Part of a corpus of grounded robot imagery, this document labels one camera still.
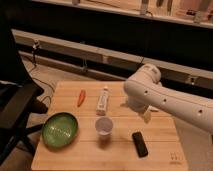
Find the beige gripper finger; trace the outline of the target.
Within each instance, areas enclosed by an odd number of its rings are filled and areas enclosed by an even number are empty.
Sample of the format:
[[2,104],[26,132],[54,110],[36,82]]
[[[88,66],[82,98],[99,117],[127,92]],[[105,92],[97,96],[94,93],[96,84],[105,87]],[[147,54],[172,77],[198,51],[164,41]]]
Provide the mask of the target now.
[[150,120],[151,120],[151,111],[149,109],[146,110],[146,112],[144,113],[143,117],[144,117],[144,122],[145,123],[149,123]]

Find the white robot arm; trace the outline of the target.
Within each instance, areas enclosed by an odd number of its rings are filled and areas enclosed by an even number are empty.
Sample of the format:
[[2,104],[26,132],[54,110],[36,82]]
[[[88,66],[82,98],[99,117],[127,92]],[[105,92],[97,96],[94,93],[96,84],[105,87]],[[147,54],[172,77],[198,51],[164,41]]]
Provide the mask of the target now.
[[145,64],[123,84],[130,109],[142,115],[149,106],[213,134],[213,100],[163,87],[161,72]]

